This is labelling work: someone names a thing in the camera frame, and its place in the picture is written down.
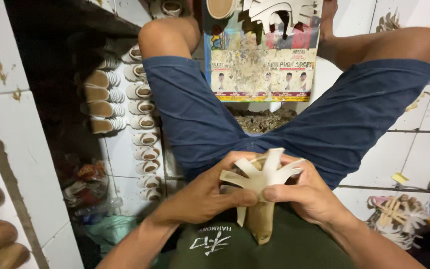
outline brown insole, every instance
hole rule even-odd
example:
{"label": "brown insole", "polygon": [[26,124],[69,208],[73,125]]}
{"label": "brown insole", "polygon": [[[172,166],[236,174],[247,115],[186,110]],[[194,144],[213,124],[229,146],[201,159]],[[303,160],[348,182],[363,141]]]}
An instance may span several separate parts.
{"label": "brown insole", "polygon": [[152,126],[154,124],[153,121],[142,121],[140,122],[140,126]]}
{"label": "brown insole", "polygon": [[109,118],[114,114],[112,107],[106,101],[88,103],[87,106],[89,107],[89,115],[91,116]]}
{"label": "brown insole", "polygon": [[114,129],[109,120],[91,119],[92,133],[110,132]]}
{"label": "brown insole", "polygon": [[224,17],[228,15],[232,8],[232,2],[235,0],[217,0],[207,1],[208,9],[210,13],[215,17]]}
{"label": "brown insole", "polygon": [[140,111],[151,111],[152,109],[154,109],[153,105],[141,105],[139,107]]}
{"label": "brown insole", "polygon": [[151,90],[149,90],[149,89],[139,89],[137,92],[138,92],[139,95],[149,95],[149,94],[151,94]]}
{"label": "brown insole", "polygon": [[102,88],[109,87],[109,79],[104,74],[104,72],[96,70],[90,76],[86,78],[84,83],[96,85]]}
{"label": "brown insole", "polygon": [[105,88],[84,86],[87,101],[105,101],[109,99],[109,91]]}

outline sandal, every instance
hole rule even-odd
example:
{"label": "sandal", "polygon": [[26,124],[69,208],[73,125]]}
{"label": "sandal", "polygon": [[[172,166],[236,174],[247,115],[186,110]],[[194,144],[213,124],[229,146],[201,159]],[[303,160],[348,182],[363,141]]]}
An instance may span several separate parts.
{"label": "sandal", "polygon": [[130,48],[130,50],[122,55],[122,61],[126,64],[134,64],[142,62],[142,54],[140,53],[139,44]]}
{"label": "sandal", "polygon": [[128,104],[128,110],[134,115],[150,114],[154,109],[152,101],[130,101]]}
{"label": "sandal", "polygon": [[150,115],[135,115],[130,120],[133,129],[151,129],[155,127],[155,121]]}
{"label": "sandal", "polygon": [[144,189],[139,193],[140,199],[146,201],[159,200],[161,196],[162,193],[158,188]]}
{"label": "sandal", "polygon": [[134,158],[139,161],[152,161],[158,158],[160,151],[149,146],[140,146],[135,149]]}
{"label": "sandal", "polygon": [[106,101],[82,103],[80,109],[82,113],[95,117],[110,118],[125,115],[125,109],[122,105]]}
{"label": "sandal", "polygon": [[131,84],[127,87],[126,94],[130,99],[146,99],[152,96],[152,91],[147,84]]}
{"label": "sandal", "polygon": [[122,130],[127,126],[124,117],[113,117],[108,119],[91,118],[91,131],[93,134],[104,134],[111,131]]}
{"label": "sandal", "polygon": [[120,76],[112,71],[96,70],[86,78],[84,84],[108,89],[120,84]]}
{"label": "sandal", "polygon": [[137,186],[141,189],[156,188],[162,183],[162,179],[158,176],[142,176],[137,181]]}
{"label": "sandal", "polygon": [[153,145],[159,140],[158,133],[138,133],[132,137],[132,142],[135,145]]}
{"label": "sandal", "polygon": [[139,175],[154,173],[160,167],[160,162],[157,160],[142,162],[135,166],[135,172]]}

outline navy blue shorts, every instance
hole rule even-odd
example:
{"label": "navy blue shorts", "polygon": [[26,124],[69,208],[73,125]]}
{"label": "navy blue shorts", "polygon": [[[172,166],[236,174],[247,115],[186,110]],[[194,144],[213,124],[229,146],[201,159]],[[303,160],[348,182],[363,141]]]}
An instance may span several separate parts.
{"label": "navy blue shorts", "polygon": [[302,157],[336,188],[430,81],[430,64],[384,59],[352,65],[306,110],[282,127],[247,136],[212,93],[197,61],[143,61],[155,105],[176,161],[188,180],[230,151],[265,153],[283,147]]}

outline finger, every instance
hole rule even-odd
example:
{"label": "finger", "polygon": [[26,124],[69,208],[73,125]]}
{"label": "finger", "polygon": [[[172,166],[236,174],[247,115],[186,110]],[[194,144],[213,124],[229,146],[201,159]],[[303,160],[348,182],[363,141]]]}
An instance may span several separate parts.
{"label": "finger", "polygon": [[222,194],[217,197],[220,212],[234,207],[249,207],[257,203],[257,195],[254,191],[239,190],[230,194]]}
{"label": "finger", "polygon": [[303,202],[309,193],[306,186],[283,184],[268,186],[262,192],[263,197],[270,202]]}

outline hand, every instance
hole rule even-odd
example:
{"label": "hand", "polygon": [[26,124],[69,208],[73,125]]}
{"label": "hand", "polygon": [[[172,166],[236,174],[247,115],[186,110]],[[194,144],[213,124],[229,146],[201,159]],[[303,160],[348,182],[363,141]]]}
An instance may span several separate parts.
{"label": "hand", "polygon": [[158,224],[203,223],[227,209],[255,205],[257,196],[250,190],[220,194],[219,180],[222,170],[230,170],[237,160],[255,157],[257,154],[251,152],[230,152],[221,162],[162,203],[150,219]]}
{"label": "hand", "polygon": [[[288,164],[298,158],[282,155],[281,163]],[[341,204],[335,194],[320,177],[314,165],[305,161],[296,185],[273,185],[263,190],[263,196],[271,202],[291,202],[291,206],[305,221],[327,228],[351,221],[353,215]]]}

